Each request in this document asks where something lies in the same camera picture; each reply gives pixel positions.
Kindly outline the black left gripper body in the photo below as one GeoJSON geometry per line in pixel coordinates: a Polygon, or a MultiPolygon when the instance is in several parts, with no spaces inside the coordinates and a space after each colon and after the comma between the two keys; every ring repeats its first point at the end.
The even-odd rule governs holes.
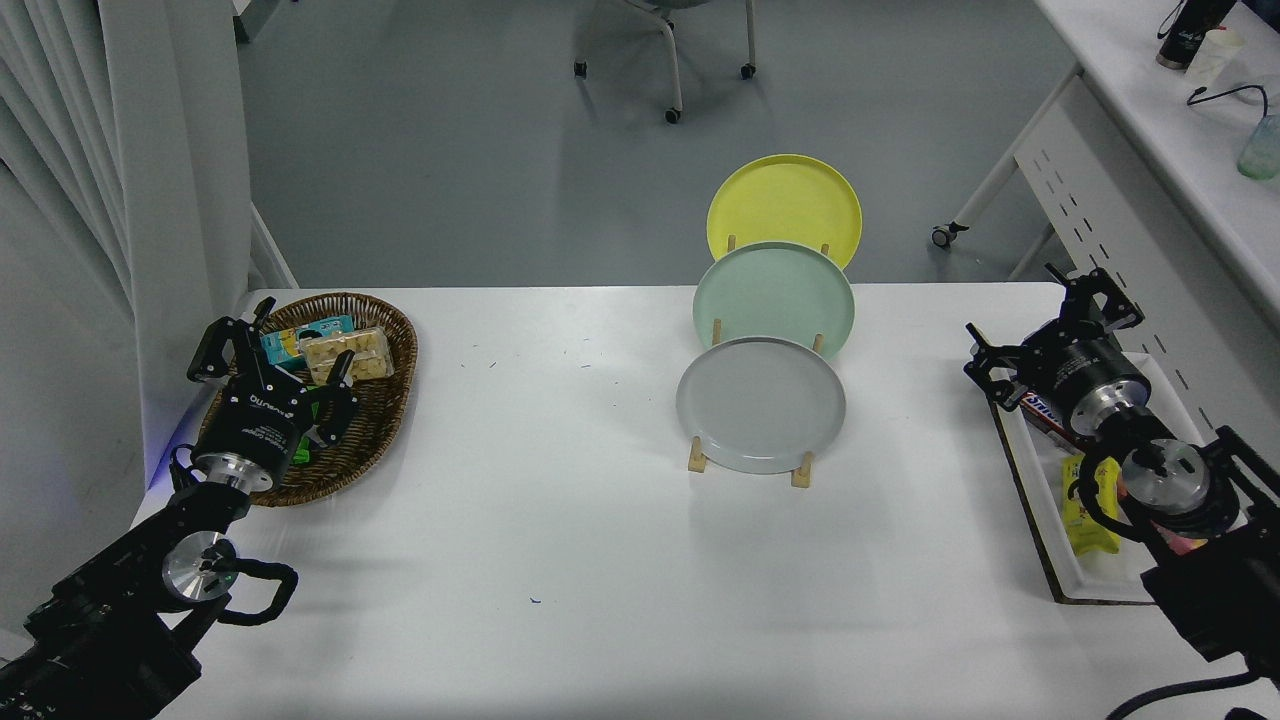
{"type": "Polygon", "coordinates": [[[292,375],[236,377],[204,432],[204,455],[236,455],[265,471],[285,471],[314,424],[307,392],[292,375]]]}

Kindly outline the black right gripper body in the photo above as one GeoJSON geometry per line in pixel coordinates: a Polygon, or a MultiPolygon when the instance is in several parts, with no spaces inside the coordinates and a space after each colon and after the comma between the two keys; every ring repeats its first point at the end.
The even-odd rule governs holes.
{"type": "Polygon", "coordinates": [[[1137,368],[1111,340],[1076,340],[1057,333],[1024,338],[1030,360],[1021,369],[1025,388],[1056,416],[1097,416],[1105,409],[1137,405],[1137,368]]]}

